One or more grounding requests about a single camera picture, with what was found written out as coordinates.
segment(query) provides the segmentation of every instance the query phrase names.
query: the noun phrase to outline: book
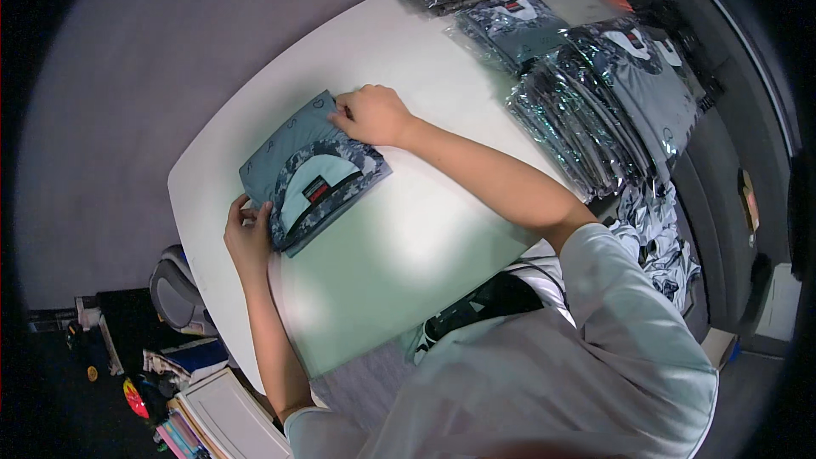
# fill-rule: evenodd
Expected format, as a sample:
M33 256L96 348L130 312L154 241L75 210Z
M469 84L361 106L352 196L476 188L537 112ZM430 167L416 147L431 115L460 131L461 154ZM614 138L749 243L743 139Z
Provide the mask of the book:
M191 448L189 444L187 444L184 441L184 438L181 437L181 434L179 434L178 430L170 420L164 421L161 424L161 428L165 430L167 435L170 436L170 439L173 441L173 443L176 444L178 450L181 452L183 456L183 459L197 459L198 447Z
M187 459L187 456L183 452L181 452L181 448L179 448L179 445L177 445L176 442L173 441L173 439L170 437L170 434L167 432L167 429L165 429L162 425L159 425L156 428L156 431L161 436L161 439L164 439L164 443L167 444L167 447L170 449L170 451L173 454L176 454L176 457L178 457L178 459Z
M198 425L198 422L191 417L189 410L180 399L170 399L167 402L167 408L170 411L178 412L184 418L184 422L196 435L198 441L204 444L204 448L207 449L213 459L231 459L230 455L224 452L221 447L216 445L210 436Z

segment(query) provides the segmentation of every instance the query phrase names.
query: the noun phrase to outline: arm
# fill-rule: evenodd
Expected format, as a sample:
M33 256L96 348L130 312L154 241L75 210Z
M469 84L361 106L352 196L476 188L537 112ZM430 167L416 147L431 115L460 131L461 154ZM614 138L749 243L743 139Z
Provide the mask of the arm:
M597 221L580 200L545 173L413 116L391 88L366 85L338 96L337 107L329 119L349 137L408 150L502 218L541 235L556 253L576 229Z
M267 281L270 256L276 260L280 257L272 251L266 226L272 203L265 203L260 211L241 209L247 201L249 197L241 195L230 206L224 242L244 289L260 380L283 423L295 411L314 406L314 402L309 380L283 329ZM244 220L253 222L244 226Z

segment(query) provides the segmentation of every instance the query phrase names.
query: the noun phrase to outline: dark floor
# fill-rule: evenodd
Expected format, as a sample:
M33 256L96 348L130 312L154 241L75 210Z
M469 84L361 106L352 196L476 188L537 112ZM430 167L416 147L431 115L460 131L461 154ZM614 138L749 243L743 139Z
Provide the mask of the dark floor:
M695 459L737 457L762 421L782 360L742 353L720 372L714 422Z
M29 440L67 439L69 443L60 444L66 450L62 457L171 459L172 453L157 451L146 420L130 410L122 377L100 372L96 382L89 382L84 367L71 358L61 331L30 338L31 359L39 367L30 382L51 389L49 409L56 415L49 415L42 427L28 429ZM40 411L32 407L24 410ZM52 433L51 425L59 425L58 432Z

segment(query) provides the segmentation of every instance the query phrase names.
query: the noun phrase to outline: white cloth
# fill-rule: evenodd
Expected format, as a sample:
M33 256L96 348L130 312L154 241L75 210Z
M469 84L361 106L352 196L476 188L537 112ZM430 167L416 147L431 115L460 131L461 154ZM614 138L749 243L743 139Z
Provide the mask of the white cloth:
M541 240L530 247L503 271L512 273L525 281L544 303L575 326L575 320L567 308L564 292L564 275L556 251L547 240Z
M543 456L523 454L520 443L695 454L718 376L680 313L601 224L567 240L561 269L577 328L544 308L454 330L373 433L331 411L287 418L295 459Z
M635 262L640 261L640 249L646 249L640 265L654 288L682 312L686 307L688 282L701 270L691 258L689 243L677 232L674 185L668 182L665 188L663 197L625 188L618 206L618 219L609 230Z

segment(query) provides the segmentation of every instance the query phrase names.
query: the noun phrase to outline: red label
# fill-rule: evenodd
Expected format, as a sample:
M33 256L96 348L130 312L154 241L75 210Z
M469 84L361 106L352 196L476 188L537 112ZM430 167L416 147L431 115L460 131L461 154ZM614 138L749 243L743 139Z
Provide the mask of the red label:
M320 197L321 195L326 193L326 190L328 190L328 189L329 189L329 185L326 184L326 183L323 183L323 185L320 188L317 188L316 190L314 190L312 192L312 194L309 197L307 197L307 199L309 199L309 202L314 202L315 200L318 199L318 197Z

